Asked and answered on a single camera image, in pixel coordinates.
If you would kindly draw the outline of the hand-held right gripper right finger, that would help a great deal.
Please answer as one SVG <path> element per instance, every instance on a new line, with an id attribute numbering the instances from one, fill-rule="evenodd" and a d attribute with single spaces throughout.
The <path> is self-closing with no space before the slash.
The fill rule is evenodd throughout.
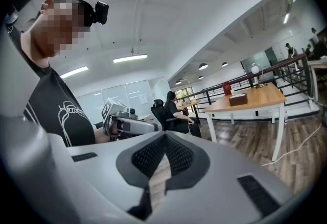
<path id="1" fill-rule="evenodd" d="M 166 134 L 206 153 L 209 166 L 193 187 L 168 190 L 150 223 L 283 223 L 288 218 L 292 191 L 274 174 L 229 146 Z"/>

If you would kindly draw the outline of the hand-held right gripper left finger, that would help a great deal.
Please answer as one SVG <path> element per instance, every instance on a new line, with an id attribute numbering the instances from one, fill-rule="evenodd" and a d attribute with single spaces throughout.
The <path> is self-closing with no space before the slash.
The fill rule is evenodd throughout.
<path id="1" fill-rule="evenodd" d="M 164 132 L 153 132 L 107 144 L 66 147 L 49 136 L 55 197 L 50 223 L 166 223 L 153 210 L 146 170 L 158 162 L 138 158 L 159 154 Z"/>

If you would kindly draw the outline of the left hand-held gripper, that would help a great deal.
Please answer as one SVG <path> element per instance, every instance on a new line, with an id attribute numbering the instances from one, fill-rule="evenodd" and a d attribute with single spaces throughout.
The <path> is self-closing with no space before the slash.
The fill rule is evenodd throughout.
<path id="1" fill-rule="evenodd" d="M 107 98 L 102 109 L 101 115 L 103 117 L 103 133 L 109 137 L 110 141 L 117 141 L 119 138 L 129 138 L 130 134 L 112 135 L 111 130 L 109 129 L 114 120 L 123 121 L 123 118 L 126 119 L 138 119 L 138 116 L 135 113 L 135 109 L 126 106 L 123 103 L 116 102 L 111 98 Z M 134 133 L 151 133 L 158 132 L 161 128 L 158 124 L 147 122 L 143 120 L 137 120 L 134 123 Z"/>

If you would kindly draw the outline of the person's left hand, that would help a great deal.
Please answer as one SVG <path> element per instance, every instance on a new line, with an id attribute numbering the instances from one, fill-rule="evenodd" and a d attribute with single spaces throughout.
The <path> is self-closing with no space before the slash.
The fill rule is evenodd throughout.
<path id="1" fill-rule="evenodd" d="M 124 122 L 120 120 L 114 120 L 111 125 L 111 133 L 112 135 L 120 135 L 123 131 Z"/>

